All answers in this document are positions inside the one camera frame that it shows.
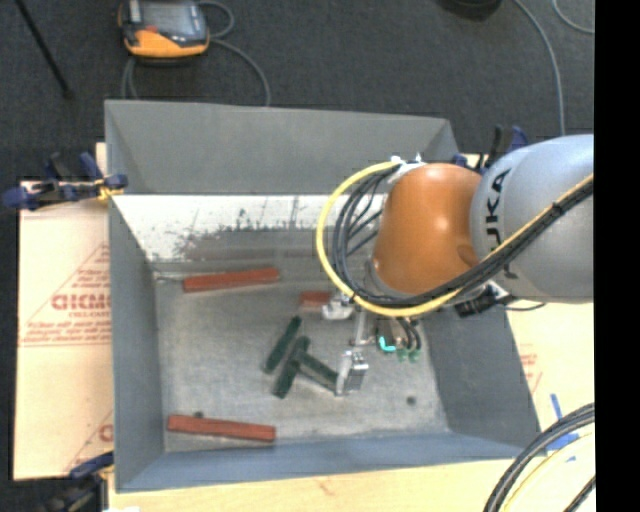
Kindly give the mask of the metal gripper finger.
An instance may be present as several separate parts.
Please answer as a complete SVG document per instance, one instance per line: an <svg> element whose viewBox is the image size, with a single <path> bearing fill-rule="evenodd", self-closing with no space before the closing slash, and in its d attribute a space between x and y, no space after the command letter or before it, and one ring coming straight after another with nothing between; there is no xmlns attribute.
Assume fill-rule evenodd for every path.
<svg viewBox="0 0 640 512"><path fill-rule="evenodd" d="M339 358L336 373L335 395L345 396L359 391L369 364L359 351L346 350Z"/></svg>
<svg viewBox="0 0 640 512"><path fill-rule="evenodd" d="M321 307L321 315L328 321L343 321L349 319L354 312L354 306L348 298L341 293L334 294L326 304Z"/></svg>

